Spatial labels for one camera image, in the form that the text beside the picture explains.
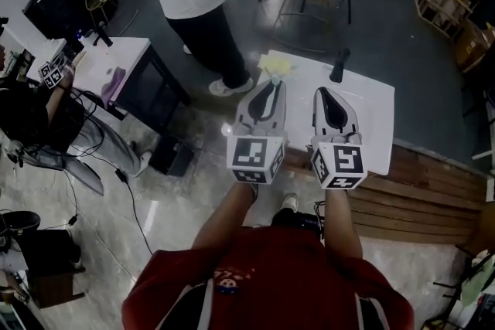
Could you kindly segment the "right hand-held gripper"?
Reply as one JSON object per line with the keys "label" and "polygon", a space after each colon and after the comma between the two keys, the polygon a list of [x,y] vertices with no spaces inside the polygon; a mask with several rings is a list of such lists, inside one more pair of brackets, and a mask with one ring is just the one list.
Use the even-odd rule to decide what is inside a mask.
{"label": "right hand-held gripper", "polygon": [[[312,169],[322,189],[355,189],[367,177],[357,114],[337,92],[319,87],[313,97]],[[330,128],[341,133],[326,136]]]}

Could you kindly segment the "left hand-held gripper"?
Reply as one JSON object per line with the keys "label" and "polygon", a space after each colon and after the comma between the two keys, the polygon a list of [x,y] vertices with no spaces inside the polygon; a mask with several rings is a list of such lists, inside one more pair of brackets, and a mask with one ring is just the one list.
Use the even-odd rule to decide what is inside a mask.
{"label": "left hand-held gripper", "polygon": [[[283,81],[266,80],[239,102],[237,123],[227,136],[227,169],[238,182],[263,185],[273,182],[285,157],[285,114]],[[264,121],[269,124],[258,124]]]}

